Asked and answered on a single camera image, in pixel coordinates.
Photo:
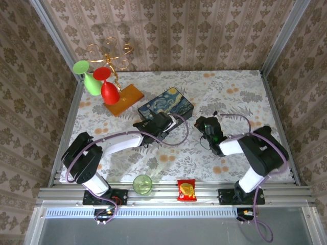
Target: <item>patterned wallpaper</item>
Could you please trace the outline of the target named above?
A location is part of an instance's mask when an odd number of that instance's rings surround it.
[[[0,244],[22,244],[76,80],[28,1],[0,1]]]
[[[311,0],[268,81],[327,231],[327,1]]]
[[[130,71],[260,69],[294,0],[43,0],[75,60],[131,42]]]

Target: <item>red chip bag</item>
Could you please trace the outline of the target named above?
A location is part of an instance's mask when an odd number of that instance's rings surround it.
[[[196,201],[195,180],[177,180],[178,182],[178,201]]]

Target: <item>floral tablecloth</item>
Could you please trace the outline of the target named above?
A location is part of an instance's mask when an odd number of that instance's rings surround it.
[[[149,175],[153,181],[237,181],[250,165],[244,154],[220,158],[200,145],[201,133],[193,126],[199,116],[219,113],[241,113],[251,121],[252,128],[269,125],[273,136],[279,140],[275,121],[266,97],[265,88],[257,70],[245,71],[167,71],[124,72],[119,74],[122,87],[134,84],[145,97],[131,108],[114,117],[103,105],[101,96],[91,96],[84,91],[76,116],[71,143],[82,132],[92,136],[106,135],[133,129],[132,124],[141,121],[138,107],[176,87],[193,105],[193,117],[188,120],[190,134],[187,141],[171,148],[154,143],[147,149],[126,149],[104,155],[98,172],[108,182],[133,181],[140,174]],[[224,118],[221,128],[225,135],[248,131],[245,120]],[[176,143],[183,139],[185,126],[174,129],[165,141]],[[205,140],[202,144],[208,147]],[[63,167],[60,181],[64,182]],[[291,173],[275,176],[275,181],[292,182]]]

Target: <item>green glass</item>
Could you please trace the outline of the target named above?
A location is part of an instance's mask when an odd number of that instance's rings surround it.
[[[139,175],[133,181],[133,189],[140,195],[148,195],[152,189],[152,180],[147,175]]]
[[[101,94],[102,82],[96,80],[92,74],[86,73],[90,64],[86,60],[76,62],[73,66],[73,72],[75,74],[84,74],[84,85],[91,95],[97,96]]]

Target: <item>starry night box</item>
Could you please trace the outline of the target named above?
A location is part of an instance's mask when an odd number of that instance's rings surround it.
[[[194,106],[174,87],[163,92],[153,100],[139,107],[138,112],[143,119],[152,119],[150,110],[158,114],[159,112],[165,112],[167,114],[178,114],[189,119],[193,114]],[[168,132],[181,125],[183,122],[180,119],[176,119],[177,124],[171,128]]]

